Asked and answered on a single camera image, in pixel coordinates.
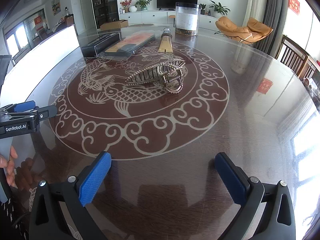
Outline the black patterned sleeve forearm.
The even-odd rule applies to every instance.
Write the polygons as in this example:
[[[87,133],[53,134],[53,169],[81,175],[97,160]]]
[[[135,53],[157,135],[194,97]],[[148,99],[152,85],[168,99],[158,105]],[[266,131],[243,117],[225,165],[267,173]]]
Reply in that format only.
[[[1,203],[0,239],[29,239],[30,214],[13,197]]]

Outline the person's left hand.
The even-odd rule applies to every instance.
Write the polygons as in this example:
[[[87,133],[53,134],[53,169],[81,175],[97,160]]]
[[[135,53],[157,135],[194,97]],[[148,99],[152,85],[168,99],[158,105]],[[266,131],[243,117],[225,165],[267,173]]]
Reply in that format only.
[[[14,168],[15,168],[15,159],[17,158],[18,158],[18,154],[13,146],[11,146],[10,148],[9,161],[7,161],[1,155],[0,168],[3,168],[6,170],[7,183],[9,186],[13,186],[13,187],[16,186]]]

